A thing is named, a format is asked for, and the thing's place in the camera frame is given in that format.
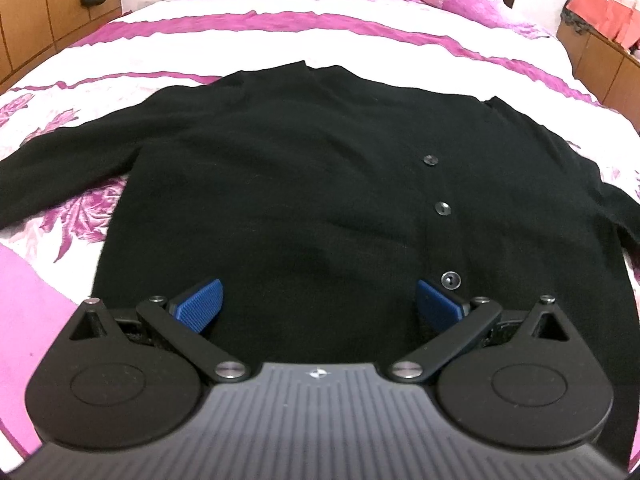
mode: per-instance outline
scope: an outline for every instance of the black cardigan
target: black cardigan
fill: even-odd
[[[219,278],[210,338],[230,354],[388,364],[420,344],[418,279],[454,271],[459,296],[505,308],[553,294],[615,384],[601,442],[628,458],[640,330],[620,239],[640,242],[640,207],[499,99],[302,62],[165,88],[0,162],[0,228],[127,172],[94,283],[108,307]]]

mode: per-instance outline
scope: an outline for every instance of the red cloth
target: red cloth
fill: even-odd
[[[605,38],[630,48],[640,40],[640,12],[613,0],[571,0],[567,9]]]

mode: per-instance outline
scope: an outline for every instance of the pink stripe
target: pink stripe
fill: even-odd
[[[94,34],[79,41],[74,46],[108,43],[110,41],[132,38],[148,38],[152,34],[180,34],[185,32],[203,32],[205,30],[264,30],[268,32],[301,32],[319,28],[323,30],[348,30],[360,36],[389,38],[390,40],[410,43],[417,46],[437,44],[456,57],[484,61],[505,67],[507,70],[527,76],[532,81],[542,81],[549,89],[565,97],[599,106],[588,94],[583,94],[565,83],[559,77],[540,70],[526,61],[502,57],[485,57],[468,50],[449,36],[434,36],[425,32],[405,32],[387,27],[380,23],[367,22],[351,16],[339,14],[316,14],[314,12],[278,12],[276,14],[258,14],[254,10],[246,14],[217,14],[209,16],[185,16],[156,22],[111,22]]]
[[[213,83],[214,81],[217,81],[218,79],[220,79],[220,76],[217,76],[217,75],[182,74],[180,72],[164,72],[164,71],[162,72],[121,72],[118,74],[108,74],[100,77],[90,77],[88,79],[82,79],[82,81],[78,81],[77,83],[73,83],[71,85],[68,85],[64,81],[57,81],[56,83],[53,83],[53,85],[47,85],[47,86],[30,86],[29,85],[29,86],[23,86],[23,87],[14,87],[14,88],[10,88],[8,92],[11,92],[11,91],[18,92],[21,90],[31,90],[31,91],[48,90],[49,88],[53,88],[54,86],[57,86],[62,90],[72,90],[77,86],[85,83],[95,83],[96,81],[102,81],[103,79],[117,79],[119,77],[144,77],[144,78],[172,77],[174,79],[191,79],[192,81],[196,81],[203,85]]]
[[[640,452],[631,457],[631,460],[629,460],[628,470],[631,471],[638,462],[640,462]]]
[[[20,442],[16,440],[16,438],[11,434],[11,431],[7,429],[7,427],[2,423],[2,419],[0,418],[0,433],[4,435],[4,437],[8,440],[9,444],[17,451],[18,455],[22,458],[26,459],[29,456],[29,453],[26,449],[24,449]]]

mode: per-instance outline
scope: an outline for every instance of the wooden dresser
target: wooden dresser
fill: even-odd
[[[574,77],[640,132],[640,60],[596,30],[578,33],[565,22],[558,28],[558,40],[569,54]]]
[[[0,0],[0,93],[48,57],[121,15],[120,0]]]

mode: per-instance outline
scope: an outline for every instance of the wooden nightstand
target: wooden nightstand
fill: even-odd
[[[640,61],[596,30],[579,34],[564,20],[557,37],[569,54],[574,77],[640,132]]]

